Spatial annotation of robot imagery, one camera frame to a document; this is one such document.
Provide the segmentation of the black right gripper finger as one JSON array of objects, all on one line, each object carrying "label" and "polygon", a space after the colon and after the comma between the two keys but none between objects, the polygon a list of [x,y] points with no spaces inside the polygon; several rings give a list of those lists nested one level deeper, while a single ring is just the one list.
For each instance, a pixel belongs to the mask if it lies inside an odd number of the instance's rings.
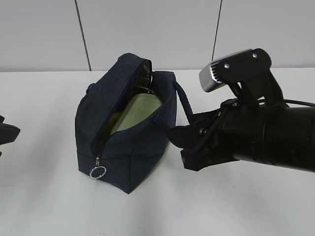
[{"label": "black right gripper finger", "polygon": [[170,129],[169,140],[178,148],[192,149],[195,146],[195,128],[193,125],[175,126]]}]

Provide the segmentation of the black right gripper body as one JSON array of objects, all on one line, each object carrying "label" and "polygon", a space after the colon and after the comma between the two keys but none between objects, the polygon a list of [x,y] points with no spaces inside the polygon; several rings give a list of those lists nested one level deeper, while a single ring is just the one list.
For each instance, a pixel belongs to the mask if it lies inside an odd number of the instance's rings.
[{"label": "black right gripper body", "polygon": [[222,126],[230,109],[218,109],[199,113],[199,119],[189,125],[195,128],[195,146],[181,151],[184,168],[200,171],[204,168],[229,162],[238,162],[233,157],[232,145],[222,133]]}]

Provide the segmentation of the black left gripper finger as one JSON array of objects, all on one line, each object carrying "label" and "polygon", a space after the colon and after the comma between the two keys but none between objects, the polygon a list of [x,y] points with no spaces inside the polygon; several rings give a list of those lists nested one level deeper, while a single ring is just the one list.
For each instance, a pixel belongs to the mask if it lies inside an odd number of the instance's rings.
[{"label": "black left gripper finger", "polygon": [[18,137],[21,129],[10,124],[4,123],[5,118],[0,117],[0,145],[12,143]]}]

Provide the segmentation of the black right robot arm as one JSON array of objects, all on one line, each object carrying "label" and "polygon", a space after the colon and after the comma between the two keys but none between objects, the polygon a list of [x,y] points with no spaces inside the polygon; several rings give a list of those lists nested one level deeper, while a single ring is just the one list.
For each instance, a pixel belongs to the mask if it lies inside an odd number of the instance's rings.
[{"label": "black right robot arm", "polygon": [[229,99],[217,110],[193,114],[188,125],[171,128],[168,138],[192,171],[239,160],[315,170],[313,107],[260,101],[250,109]]}]

